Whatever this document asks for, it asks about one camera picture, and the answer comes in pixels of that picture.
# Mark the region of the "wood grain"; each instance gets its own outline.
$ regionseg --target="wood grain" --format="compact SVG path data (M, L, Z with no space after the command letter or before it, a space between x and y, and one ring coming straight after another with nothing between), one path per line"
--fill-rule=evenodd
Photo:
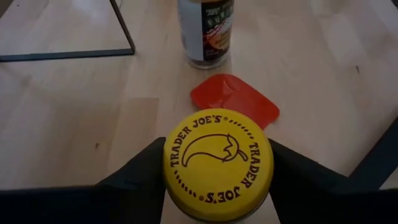
M185 61L176 0L118 4L135 56L0 64L0 188L96 183L195 112L189 92L219 72L280 108L266 135L344 175L398 115L388 0L235 1L214 70ZM0 18L1 54L125 47L107 0L18 0ZM278 222L270 197L245 223L265 220ZM162 222L194 223L169 196Z

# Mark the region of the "jar lid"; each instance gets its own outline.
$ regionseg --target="jar lid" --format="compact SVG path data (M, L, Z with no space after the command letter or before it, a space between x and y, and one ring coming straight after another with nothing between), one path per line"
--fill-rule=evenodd
M175 204L208 222L230 222L255 211L274 170L269 141L247 116L199 111L182 121L164 146L164 178Z

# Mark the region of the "wooden table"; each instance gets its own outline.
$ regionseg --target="wooden table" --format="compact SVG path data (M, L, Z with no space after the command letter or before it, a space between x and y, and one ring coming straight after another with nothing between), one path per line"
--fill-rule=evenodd
M0 188L96 183L195 112L190 90L218 72L280 108L267 136L344 175L398 115L388 0L236 1L230 59L209 71L184 60L175 0L120 3L135 56L0 64ZM0 19L1 54L125 47L106 0L19 0ZM167 196L163 223L187 220ZM270 197L245 223L260 220L278 222Z

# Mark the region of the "bottle label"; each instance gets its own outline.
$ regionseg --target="bottle label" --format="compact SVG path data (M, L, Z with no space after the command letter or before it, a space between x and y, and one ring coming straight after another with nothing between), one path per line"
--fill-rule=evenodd
M229 49L234 0L178 0L187 55L200 61L222 57Z

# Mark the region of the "red silicone pad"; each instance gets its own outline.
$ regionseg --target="red silicone pad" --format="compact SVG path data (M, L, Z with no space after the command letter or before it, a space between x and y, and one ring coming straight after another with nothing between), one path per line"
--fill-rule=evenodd
M264 129L279 116L273 102L239 78L217 74L191 92L192 101L200 109L225 108L245 114Z

